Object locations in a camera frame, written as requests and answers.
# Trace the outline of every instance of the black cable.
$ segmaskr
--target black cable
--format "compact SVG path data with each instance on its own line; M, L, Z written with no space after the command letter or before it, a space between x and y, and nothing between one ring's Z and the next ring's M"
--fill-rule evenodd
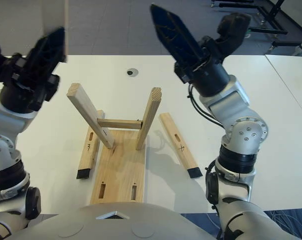
M201 115L202 117L204 117L206 120L220 126L221 128L224 128L222 124L220 124L212 115L210 115L209 113L205 112L203 109L201 109L199 107L199 105L196 103L196 101L194 100L193 94L192 94L192 89L193 86L189 86L189 95L188 98L191 100L191 103L193 105L193 107L195 108L195 110L199 113L199 115Z
M198 110L202 113L204 113L206 116L215 119L212 115L210 115L208 112L204 111L203 109L201 109L201 107L197 104L197 102L195 101L194 97L193 97L193 85L189 85L189 96L191 101L194 102L195 106L198 108Z
M208 167L205 168L206 173L205 173L205 182L207 182L207 177L210 174L210 172L212 171L213 167L215 166L215 160L212 161Z
M221 239L221 236L222 236L222 233L223 233L223 231L222 231L222 229L220 228L219 233L217 234L216 239L220 240L220 239Z

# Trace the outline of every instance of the gray carpet floor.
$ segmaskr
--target gray carpet floor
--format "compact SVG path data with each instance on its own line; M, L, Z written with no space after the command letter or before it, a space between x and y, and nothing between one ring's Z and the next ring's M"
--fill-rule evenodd
M181 17L194 37L216 38L217 26L224 15L232 12L250 14L251 26L262 20L257 10L219 8L210 0L69 0L69 54L71 55L168 55L158 41L151 21L152 2ZM271 5L265 0L255 4ZM26 54L41 35L39 0L0 0L0 45L4 55ZM281 13L277 20L289 31L287 35L252 32L234 52L237 55L263 55L271 42L302 41L302 31ZM272 54L291 55L294 47L278 47Z

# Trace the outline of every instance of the wooden stick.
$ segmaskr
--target wooden stick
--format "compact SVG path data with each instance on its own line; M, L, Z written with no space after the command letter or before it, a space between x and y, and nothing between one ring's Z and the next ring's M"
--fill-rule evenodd
M116 129L141 129L143 121L135 120L118 120L118 119L99 119L97 122L104 128Z
M97 111L97 115L102 119L105 114L103 110ZM100 139L89 126L83 146L80 164L77 170L76 179L87 179L90 175L90 170L94 166L96 153L99 151Z
M143 147L143 143L146 139L147 133L150 130L157 108L160 105L161 97L162 97L161 88L160 87L152 88L149 101L147 102L147 106L143 117L142 129L139 131L139 135L137 137L136 150L140 150Z
M177 129L171 115L168 112L162 113L160 114L160 119L174 146L174 149L179 157L180 163L187 170L190 177L193 179L203 176L182 135Z
M97 111L81 84L72 83L66 95L104 145L108 149L111 149L113 147L114 138L108 128L102 128L97 123Z

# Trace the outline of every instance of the black metal stand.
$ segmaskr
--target black metal stand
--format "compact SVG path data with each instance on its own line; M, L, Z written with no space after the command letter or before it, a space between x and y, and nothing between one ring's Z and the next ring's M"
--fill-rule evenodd
M211 0L211 8L214 7L215 2L233 2L233 3L243 3L243 4L252 4L254 0Z
M300 41L274 41L266 54L270 54L277 47L297 47L301 44L302 43Z
M277 3L272 7L271 11L268 12L263 6L250 5L250 4L239 4L239 3L220 3L220 8L245 8L245 9L257 9L260 14L263 15L264 20L261 21L261 25L269 23L273 29L262 28L262 27L249 27L251 32L266 33L266 34L287 34L288 32L277 22L275 19L276 14L281 10L281 5L284 0L278 0Z

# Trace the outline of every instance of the rectangular mortise hole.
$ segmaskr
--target rectangular mortise hole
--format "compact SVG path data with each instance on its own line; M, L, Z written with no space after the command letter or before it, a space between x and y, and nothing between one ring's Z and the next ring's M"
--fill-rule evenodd
M99 199L104 198L105 186L106 186L106 184L103 184L103 183L101 184Z
M136 185L133 185L132 186L132 196L131 196L131 200L136 200L136 188L137 186Z
M89 141L91 141L93 138L93 132L90 133Z
M178 142L181 141L181 140L180 140L180 137L179 137L177 134L174 134L174 136L175 136L175 138L176 138L176 140L177 140Z

